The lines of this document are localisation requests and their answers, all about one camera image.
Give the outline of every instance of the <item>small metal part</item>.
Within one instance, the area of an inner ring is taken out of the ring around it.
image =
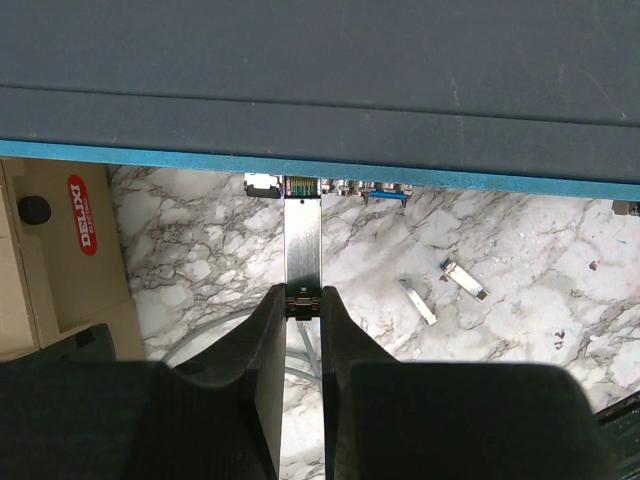
[[[482,287],[482,285],[480,285],[471,275],[463,270],[462,267],[456,262],[447,260],[442,265],[442,269],[444,270],[444,274],[447,277],[449,277],[451,280],[456,282],[463,289],[473,295],[474,298],[479,302],[484,302],[485,299],[489,296],[489,292],[487,292]]]
[[[300,198],[302,193],[318,195],[316,187],[306,181],[285,179],[284,200],[284,265],[286,283],[286,315],[296,320],[319,316],[322,294],[322,201],[319,196]]]
[[[613,213],[616,215],[640,216],[640,202],[627,202],[625,200],[614,200],[611,205]]]
[[[420,315],[422,315],[422,318],[424,318],[429,325],[435,325],[436,323],[438,323],[438,319],[436,318],[434,313],[429,310],[429,307],[427,307],[422,298],[420,298],[420,295],[418,295],[418,292],[415,291],[409,281],[401,278],[400,280],[398,280],[398,283],[400,283],[407,296],[416,306],[416,308],[420,312]]]
[[[317,178],[285,177],[285,198],[320,198],[322,182]]]
[[[247,197],[272,198],[282,197],[282,177],[263,173],[245,173],[244,190]]]

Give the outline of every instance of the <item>marble floor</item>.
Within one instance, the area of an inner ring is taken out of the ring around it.
[[[241,175],[118,167],[111,176],[150,359],[283,281],[282,203],[247,198]],[[561,365],[594,410],[640,389],[640,218],[614,216],[610,201],[426,187],[403,210],[390,200],[365,206],[325,196],[323,251],[325,285],[401,360]],[[484,303],[444,281],[447,258],[490,292]],[[401,277],[436,313],[436,325],[421,319]],[[287,334],[289,347],[304,348],[294,322]],[[319,352],[317,324],[310,334]],[[317,386],[287,375],[284,405],[281,478],[323,478]]]

